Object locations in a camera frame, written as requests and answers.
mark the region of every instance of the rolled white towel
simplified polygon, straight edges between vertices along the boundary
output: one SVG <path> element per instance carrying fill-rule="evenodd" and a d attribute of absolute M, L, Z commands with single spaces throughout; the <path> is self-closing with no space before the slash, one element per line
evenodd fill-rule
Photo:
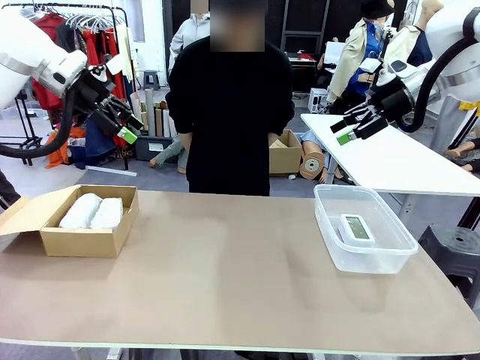
<path fill-rule="evenodd" d="M 120 198 L 104 199 L 90 223 L 91 229 L 116 229 L 123 216 L 123 204 Z"/>
<path fill-rule="evenodd" d="M 101 202 L 102 199 L 94 193 L 82 195 L 61 219 L 59 227 L 65 229 L 88 229 L 90 221 L 97 213 Z"/>

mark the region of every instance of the floor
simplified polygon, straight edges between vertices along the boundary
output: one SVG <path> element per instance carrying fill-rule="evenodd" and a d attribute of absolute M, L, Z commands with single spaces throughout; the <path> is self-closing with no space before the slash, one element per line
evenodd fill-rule
<path fill-rule="evenodd" d="M 155 101 L 164 98 L 165 91 L 155 94 Z M 294 132 L 306 131 L 306 127 L 300 119 L 301 113 L 306 113 L 307 99 L 296 101 L 295 118 L 290 122 L 289 128 Z M 38 136 L 45 137 L 50 131 L 50 123 L 44 119 L 44 112 L 38 112 L 38 117 L 32 119 L 32 124 Z M 0 125 L 4 136 L 21 136 L 23 129 L 17 118 L 16 109 L 3 110 L 0 112 Z M 427 123 L 414 137 L 428 144 L 433 132 L 433 125 Z M 131 160 L 130 170 L 137 172 L 137 177 L 115 175 L 105 172 L 79 170 L 74 166 L 58 166 L 54 169 L 45 169 L 46 159 L 34 159 L 33 166 L 26 166 L 21 160 L 0 157 L 0 169 L 14 184 L 17 191 L 24 197 L 36 197 L 37 195 L 65 188 L 74 184 L 99 184 L 99 185 L 135 185 L 140 190 L 155 191 L 187 191 L 188 183 L 184 175 L 176 171 L 173 165 L 166 165 L 162 169 L 151 169 L 149 163 Z M 105 165 L 106 167 L 123 170 L 123 163 L 114 160 Z M 303 178 L 289 180 L 288 178 L 271 178 L 271 195 L 273 197 L 313 197 L 313 188 L 317 183 Z M 382 194 L 385 201 L 398 212 L 400 205 L 389 194 Z M 406 223 L 406 227 L 418 238 L 425 228 L 433 223 L 455 226 L 461 215 L 469 205 L 470 198 L 449 196 L 422 196 L 415 207 L 412 216 Z M 92 359 L 105 359 L 106 349 L 94 349 Z M 233 360 L 236 355 L 232 352 L 209 352 L 203 354 L 205 360 Z M 0 359 L 11 360 L 59 360 L 73 359 L 69 349 L 20 346 L 0 344 Z M 176 350 L 158 350 L 154 353 L 146 352 L 145 359 L 179 360 L 179 352 Z M 326 360 L 344 360 L 340 355 L 327 355 Z"/>

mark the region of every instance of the open cardboard box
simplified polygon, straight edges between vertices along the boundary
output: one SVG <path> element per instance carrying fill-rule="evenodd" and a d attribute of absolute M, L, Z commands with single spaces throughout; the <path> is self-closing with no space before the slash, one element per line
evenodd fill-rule
<path fill-rule="evenodd" d="M 83 194 L 105 199 L 121 197 L 124 214 L 111 229 L 61 229 L 60 220 Z M 22 198 L 0 215 L 0 235 L 39 231 L 46 254 L 51 257 L 117 257 L 138 214 L 136 187 L 75 185 L 45 193 L 35 199 Z"/>
<path fill-rule="evenodd" d="M 302 144 L 291 130 L 284 130 L 279 140 L 286 148 L 270 148 L 270 174 L 290 175 L 299 172 Z"/>

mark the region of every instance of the clear plastic container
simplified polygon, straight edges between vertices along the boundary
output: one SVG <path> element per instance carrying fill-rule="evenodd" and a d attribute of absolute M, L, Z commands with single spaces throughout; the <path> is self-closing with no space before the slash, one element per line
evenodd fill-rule
<path fill-rule="evenodd" d="M 374 190 L 358 186 L 317 185 L 315 215 L 337 269 L 367 274 L 397 274 L 419 250 L 397 215 Z M 364 218 L 375 238 L 372 247 L 345 244 L 338 227 L 342 214 Z"/>

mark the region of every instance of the table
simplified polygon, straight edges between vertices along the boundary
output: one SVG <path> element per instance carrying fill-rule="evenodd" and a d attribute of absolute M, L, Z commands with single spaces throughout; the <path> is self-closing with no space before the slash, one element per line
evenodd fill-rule
<path fill-rule="evenodd" d="M 0 341 L 304 353 L 480 352 L 480 322 L 420 250 L 395 276 L 338 271 L 313 199 L 139 192 L 118 259 L 0 253 Z"/>
<path fill-rule="evenodd" d="M 340 145 L 330 126 L 341 115 L 303 114 L 301 118 L 334 160 L 328 167 L 327 183 L 333 183 L 339 164 L 357 185 L 408 194 L 400 211 L 402 220 L 410 214 L 418 194 L 480 196 L 480 179 L 392 126 L 367 140 Z"/>

